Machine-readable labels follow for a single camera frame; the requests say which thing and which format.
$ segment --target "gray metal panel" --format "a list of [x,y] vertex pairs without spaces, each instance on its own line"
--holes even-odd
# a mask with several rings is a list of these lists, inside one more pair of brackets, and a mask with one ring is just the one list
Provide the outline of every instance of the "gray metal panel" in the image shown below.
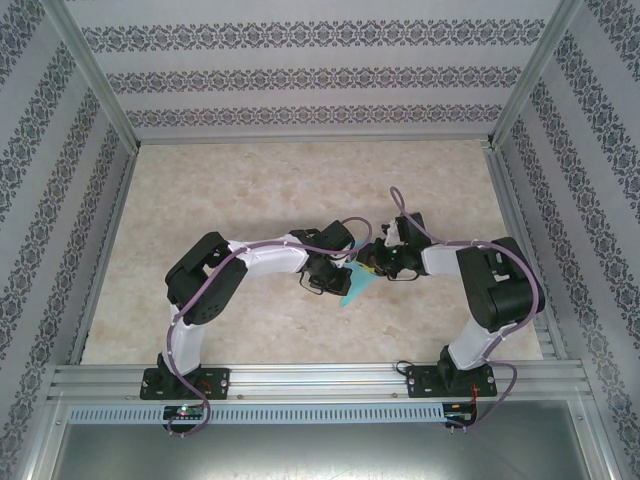
[[564,402],[505,404],[486,427],[211,427],[189,440],[157,426],[69,425],[54,478],[586,479]]
[[[69,409],[69,425],[160,425],[164,406],[82,405]],[[209,423],[216,425],[308,425],[333,423],[444,422],[441,403],[368,403],[332,405],[218,405],[211,406]],[[175,425],[194,425],[183,420]]]

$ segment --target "beige floor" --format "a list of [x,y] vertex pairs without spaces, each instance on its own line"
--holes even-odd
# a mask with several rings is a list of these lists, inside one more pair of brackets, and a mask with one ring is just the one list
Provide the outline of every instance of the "beige floor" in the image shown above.
[[[169,325],[164,276],[206,232],[261,240],[362,215],[379,233],[398,214],[391,185],[440,237],[505,234],[478,142],[142,147],[83,363],[155,362]],[[202,361],[431,361],[469,315],[453,277],[379,279],[348,307],[339,302],[294,275],[249,280],[210,323]],[[534,329],[494,358],[542,358]]]

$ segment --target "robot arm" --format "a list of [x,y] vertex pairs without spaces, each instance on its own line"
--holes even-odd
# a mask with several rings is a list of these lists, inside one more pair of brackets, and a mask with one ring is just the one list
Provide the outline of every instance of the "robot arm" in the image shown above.
[[[252,245],[264,242],[226,241],[218,232],[208,233],[169,271],[165,282],[173,318],[207,280],[205,265],[215,268],[231,252],[247,248],[218,272],[198,302],[177,321],[171,348],[178,373],[186,375],[200,366],[205,325],[222,313],[245,279],[272,273],[306,273],[310,287],[320,292],[342,296],[348,293],[351,270],[342,267],[346,259],[287,246],[302,243],[334,251],[349,248],[355,241],[342,223],[335,221],[323,231],[295,230],[272,241],[277,245],[252,249]],[[169,365],[166,347],[159,363],[161,369]]]
[[[419,213],[411,216],[424,225]],[[445,385],[451,386],[464,377],[461,372],[481,367],[489,346],[525,320],[533,302],[531,285],[515,262],[494,249],[432,244],[404,216],[382,228],[386,237],[367,245],[357,257],[376,275],[395,280],[407,269],[417,275],[462,277],[471,317],[458,338],[444,347],[438,362],[440,376]],[[492,243],[506,248],[527,265],[513,238]],[[542,288],[536,283],[540,312],[545,302]]]

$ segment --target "wall panel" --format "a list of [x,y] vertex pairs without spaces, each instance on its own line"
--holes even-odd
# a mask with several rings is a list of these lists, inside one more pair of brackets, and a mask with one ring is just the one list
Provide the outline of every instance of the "wall panel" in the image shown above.
[[68,3],[150,141],[486,135],[556,4]]
[[73,348],[131,161],[40,3],[0,4],[0,478]]
[[564,341],[640,477],[637,5],[587,1],[502,145]]

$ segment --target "green object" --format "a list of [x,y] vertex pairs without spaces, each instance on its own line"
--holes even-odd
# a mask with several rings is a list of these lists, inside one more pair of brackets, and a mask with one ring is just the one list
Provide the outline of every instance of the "green object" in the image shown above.
[[349,303],[351,303],[351,300],[360,295],[360,293],[377,278],[376,275],[362,268],[356,262],[348,262],[345,263],[344,266],[352,270],[351,288],[349,289],[349,293],[347,293],[347,295],[342,297],[342,300],[340,300],[341,307],[346,307],[347,305],[349,305]]

